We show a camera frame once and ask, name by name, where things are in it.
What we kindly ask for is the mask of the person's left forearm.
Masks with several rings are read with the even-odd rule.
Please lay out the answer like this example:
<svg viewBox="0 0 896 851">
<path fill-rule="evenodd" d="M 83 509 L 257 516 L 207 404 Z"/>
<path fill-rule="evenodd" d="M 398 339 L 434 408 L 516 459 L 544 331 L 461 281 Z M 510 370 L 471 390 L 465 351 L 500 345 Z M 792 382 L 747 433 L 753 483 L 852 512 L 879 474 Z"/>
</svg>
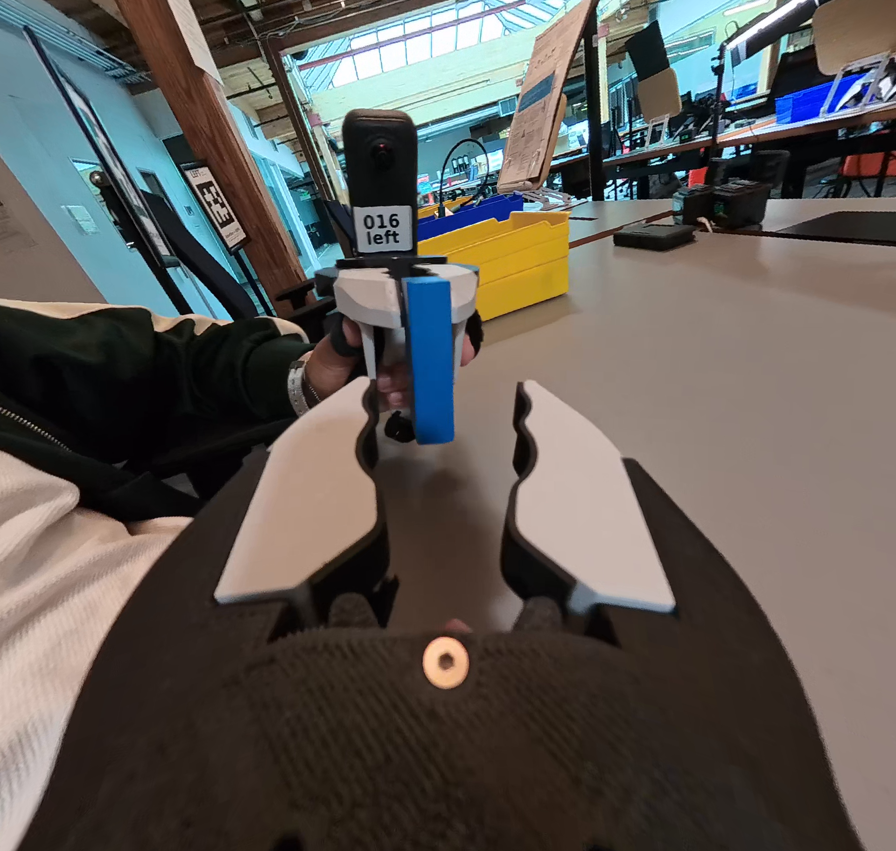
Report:
<svg viewBox="0 0 896 851">
<path fill-rule="evenodd" d="M 3 300 L 2 453 L 73 484 L 83 507 L 117 521 L 192 517 L 202 502 L 125 464 L 165 453 L 189 429 L 294 419 L 287 377 L 312 348 L 267 317 Z"/>
</svg>

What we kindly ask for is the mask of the white light bar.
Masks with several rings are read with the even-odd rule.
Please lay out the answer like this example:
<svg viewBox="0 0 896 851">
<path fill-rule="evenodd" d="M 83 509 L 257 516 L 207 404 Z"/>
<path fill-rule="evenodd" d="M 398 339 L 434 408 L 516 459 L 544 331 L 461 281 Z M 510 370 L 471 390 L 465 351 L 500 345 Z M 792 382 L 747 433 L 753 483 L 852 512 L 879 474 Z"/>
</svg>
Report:
<svg viewBox="0 0 896 851">
<path fill-rule="evenodd" d="M 752 57 L 809 21 L 818 6 L 818 0 L 787 0 L 729 37 L 722 44 L 724 51 L 738 63 Z"/>
</svg>

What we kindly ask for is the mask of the blue storage bins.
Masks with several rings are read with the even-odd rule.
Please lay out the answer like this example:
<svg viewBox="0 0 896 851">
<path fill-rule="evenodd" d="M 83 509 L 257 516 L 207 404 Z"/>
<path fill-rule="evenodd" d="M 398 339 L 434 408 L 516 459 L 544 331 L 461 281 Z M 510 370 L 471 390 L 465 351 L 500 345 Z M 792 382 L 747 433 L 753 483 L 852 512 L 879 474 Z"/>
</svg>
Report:
<svg viewBox="0 0 896 851">
<path fill-rule="evenodd" d="M 848 105 L 844 105 L 844 101 L 857 93 L 861 98 L 869 85 L 871 73 L 871 71 L 867 71 L 841 77 L 837 82 L 827 113 L 830 114 L 843 107 L 848 107 Z M 833 81 L 828 81 L 777 97 L 775 99 L 776 124 L 784 126 L 819 117 L 833 85 Z"/>
</svg>

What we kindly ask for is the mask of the white paper notice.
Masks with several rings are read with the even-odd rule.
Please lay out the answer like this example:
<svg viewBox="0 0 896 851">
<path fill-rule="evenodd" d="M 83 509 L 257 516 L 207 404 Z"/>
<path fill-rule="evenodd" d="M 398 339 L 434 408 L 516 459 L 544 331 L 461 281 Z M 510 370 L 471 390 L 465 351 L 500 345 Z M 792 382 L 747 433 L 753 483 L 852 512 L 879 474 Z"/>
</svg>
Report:
<svg viewBox="0 0 896 851">
<path fill-rule="evenodd" d="M 215 81 L 218 86 L 222 81 L 218 68 L 211 55 L 209 45 L 198 23 L 196 13 L 189 0 L 167 0 L 172 11 L 177 28 L 179 29 L 192 62 L 197 68 L 204 71 Z"/>
</svg>

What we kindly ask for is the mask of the framed marker sign on stand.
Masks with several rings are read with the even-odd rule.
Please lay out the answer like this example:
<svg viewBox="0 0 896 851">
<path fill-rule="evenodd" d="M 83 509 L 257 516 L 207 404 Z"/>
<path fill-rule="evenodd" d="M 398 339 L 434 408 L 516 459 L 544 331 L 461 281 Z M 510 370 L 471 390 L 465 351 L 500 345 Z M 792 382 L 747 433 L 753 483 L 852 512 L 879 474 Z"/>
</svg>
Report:
<svg viewBox="0 0 896 851">
<path fill-rule="evenodd" d="M 95 109 L 78 87 L 56 67 L 35 32 L 28 26 L 24 26 L 22 32 L 97 155 L 105 176 L 105 184 L 100 186 L 100 190 L 114 194 L 118 201 L 120 224 L 132 230 L 140 255 L 176 311 L 181 315 L 191 313 L 190 304 L 168 271 L 166 258 L 173 257 L 173 252 L 158 221 L 146 208 L 141 189 L 118 155 Z"/>
<path fill-rule="evenodd" d="M 185 182 L 190 186 L 194 196 L 217 234 L 228 255 L 238 265 L 245 283 L 263 312 L 275 316 L 271 302 L 258 282 L 258 279 L 245 257 L 244 249 L 250 241 L 236 211 L 230 204 L 214 173 L 204 161 L 194 161 L 178 165 Z"/>
</svg>

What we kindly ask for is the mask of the blue plastic bin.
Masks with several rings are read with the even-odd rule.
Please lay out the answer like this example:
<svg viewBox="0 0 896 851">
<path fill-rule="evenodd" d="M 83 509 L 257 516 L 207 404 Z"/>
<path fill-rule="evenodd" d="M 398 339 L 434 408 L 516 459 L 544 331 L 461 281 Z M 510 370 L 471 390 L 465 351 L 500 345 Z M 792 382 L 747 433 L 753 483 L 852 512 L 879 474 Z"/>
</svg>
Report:
<svg viewBox="0 0 896 851">
<path fill-rule="evenodd" d="M 479 204 L 468 203 L 452 213 L 444 216 L 436 215 L 420 218 L 418 223 L 418 241 L 423 242 L 446 233 L 461 230 L 490 219 L 504 222 L 511 214 L 523 211 L 524 198 L 520 193 L 511 195 L 495 195 Z"/>
</svg>

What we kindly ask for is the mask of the black pole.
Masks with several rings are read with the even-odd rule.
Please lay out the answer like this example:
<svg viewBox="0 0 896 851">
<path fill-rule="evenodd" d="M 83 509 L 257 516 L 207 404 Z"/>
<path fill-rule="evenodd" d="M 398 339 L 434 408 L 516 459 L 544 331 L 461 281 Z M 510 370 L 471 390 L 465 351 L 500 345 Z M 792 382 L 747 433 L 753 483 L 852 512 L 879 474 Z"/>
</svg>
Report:
<svg viewBox="0 0 896 851">
<path fill-rule="evenodd" d="M 588 4 L 587 20 L 582 36 L 584 85 L 588 119 L 588 177 L 590 199 L 604 201 L 606 178 L 603 169 L 603 144 L 600 82 L 606 76 L 600 66 L 599 0 L 581 0 Z"/>
</svg>

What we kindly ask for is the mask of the silver wristwatch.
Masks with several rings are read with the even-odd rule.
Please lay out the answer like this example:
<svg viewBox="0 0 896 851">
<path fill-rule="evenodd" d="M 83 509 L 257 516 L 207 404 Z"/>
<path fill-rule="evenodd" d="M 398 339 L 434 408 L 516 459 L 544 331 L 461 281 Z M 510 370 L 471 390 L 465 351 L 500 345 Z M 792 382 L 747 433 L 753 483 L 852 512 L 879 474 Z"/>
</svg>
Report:
<svg viewBox="0 0 896 851">
<path fill-rule="evenodd" d="M 307 366 L 311 353 L 307 352 L 293 361 L 287 371 L 287 397 L 298 419 L 317 407 L 321 400 L 308 383 Z"/>
</svg>

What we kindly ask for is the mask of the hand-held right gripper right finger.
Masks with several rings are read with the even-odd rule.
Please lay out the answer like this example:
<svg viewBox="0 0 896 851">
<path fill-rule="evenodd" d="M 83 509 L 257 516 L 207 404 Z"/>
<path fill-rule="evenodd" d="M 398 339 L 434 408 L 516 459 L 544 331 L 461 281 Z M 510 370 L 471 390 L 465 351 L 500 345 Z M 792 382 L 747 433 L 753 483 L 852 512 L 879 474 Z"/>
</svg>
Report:
<svg viewBox="0 0 896 851">
<path fill-rule="evenodd" d="M 677 604 L 618 448 L 533 380 L 516 387 L 515 476 L 500 569 L 520 600 L 561 613 L 598 607 L 673 614 Z"/>
</svg>

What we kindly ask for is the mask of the black desk mat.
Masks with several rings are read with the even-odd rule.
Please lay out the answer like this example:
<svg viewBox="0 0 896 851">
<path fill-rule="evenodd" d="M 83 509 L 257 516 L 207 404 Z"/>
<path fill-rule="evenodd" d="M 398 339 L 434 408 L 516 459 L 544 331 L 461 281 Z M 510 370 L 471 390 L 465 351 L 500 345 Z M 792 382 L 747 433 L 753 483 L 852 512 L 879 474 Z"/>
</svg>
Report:
<svg viewBox="0 0 896 851">
<path fill-rule="evenodd" d="M 844 244 L 895 246 L 895 211 L 841 210 L 779 230 L 774 237 Z"/>
</svg>

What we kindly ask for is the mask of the blue rectangular block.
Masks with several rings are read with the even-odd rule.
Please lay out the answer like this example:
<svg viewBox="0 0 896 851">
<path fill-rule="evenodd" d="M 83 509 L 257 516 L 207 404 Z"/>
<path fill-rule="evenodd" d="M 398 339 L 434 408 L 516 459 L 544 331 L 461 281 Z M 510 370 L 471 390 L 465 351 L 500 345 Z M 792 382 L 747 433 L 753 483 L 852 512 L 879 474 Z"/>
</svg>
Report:
<svg viewBox="0 0 896 851">
<path fill-rule="evenodd" d="M 454 327 L 448 280 L 404 279 L 412 423 L 420 445 L 454 441 Z"/>
</svg>

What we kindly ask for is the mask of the wooden support post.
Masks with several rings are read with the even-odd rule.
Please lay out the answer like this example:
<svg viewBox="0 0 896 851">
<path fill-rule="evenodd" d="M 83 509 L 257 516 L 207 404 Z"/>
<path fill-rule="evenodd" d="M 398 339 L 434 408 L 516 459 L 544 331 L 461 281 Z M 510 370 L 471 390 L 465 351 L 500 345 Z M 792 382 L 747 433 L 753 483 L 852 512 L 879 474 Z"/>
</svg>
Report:
<svg viewBox="0 0 896 851">
<path fill-rule="evenodd" d="M 246 255 L 274 300 L 305 275 L 222 85 L 192 62 L 167 0 L 115 1 L 185 139 L 210 167 L 249 234 Z"/>
</svg>

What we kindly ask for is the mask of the yellow plastic bin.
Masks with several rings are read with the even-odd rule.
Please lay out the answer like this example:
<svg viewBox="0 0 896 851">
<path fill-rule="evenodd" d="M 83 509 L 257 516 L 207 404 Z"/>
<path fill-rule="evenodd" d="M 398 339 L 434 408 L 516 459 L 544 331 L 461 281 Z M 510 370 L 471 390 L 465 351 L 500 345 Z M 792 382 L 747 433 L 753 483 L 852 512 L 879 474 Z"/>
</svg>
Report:
<svg viewBox="0 0 896 851">
<path fill-rule="evenodd" d="M 421 241 L 422 255 L 475 265 L 476 306 L 483 321 L 566 295 L 569 290 L 569 215 L 515 211 Z"/>
</svg>

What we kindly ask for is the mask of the wood backed black board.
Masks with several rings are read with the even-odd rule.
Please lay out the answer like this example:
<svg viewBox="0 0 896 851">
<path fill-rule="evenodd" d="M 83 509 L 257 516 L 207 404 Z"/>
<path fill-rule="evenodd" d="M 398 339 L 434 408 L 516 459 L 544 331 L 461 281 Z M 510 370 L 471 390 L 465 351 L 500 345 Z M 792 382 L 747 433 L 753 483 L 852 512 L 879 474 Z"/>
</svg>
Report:
<svg viewBox="0 0 896 851">
<path fill-rule="evenodd" d="M 895 0 L 817 0 L 812 16 L 817 67 L 835 75 L 863 58 L 895 51 Z"/>
<path fill-rule="evenodd" d="M 644 120 L 653 123 L 680 114 L 678 75 L 670 65 L 658 21 L 633 34 L 624 48 L 635 70 Z"/>
</svg>

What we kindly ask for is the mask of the black flat device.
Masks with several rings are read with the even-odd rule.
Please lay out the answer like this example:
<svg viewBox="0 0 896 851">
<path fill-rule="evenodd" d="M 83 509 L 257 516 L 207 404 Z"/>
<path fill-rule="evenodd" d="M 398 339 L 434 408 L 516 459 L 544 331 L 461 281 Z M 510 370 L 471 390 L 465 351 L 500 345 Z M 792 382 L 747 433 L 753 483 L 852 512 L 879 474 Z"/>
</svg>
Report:
<svg viewBox="0 0 896 851">
<path fill-rule="evenodd" d="M 692 243 L 695 235 L 695 226 L 641 223 L 615 232 L 613 243 L 618 247 L 666 252 Z"/>
</svg>

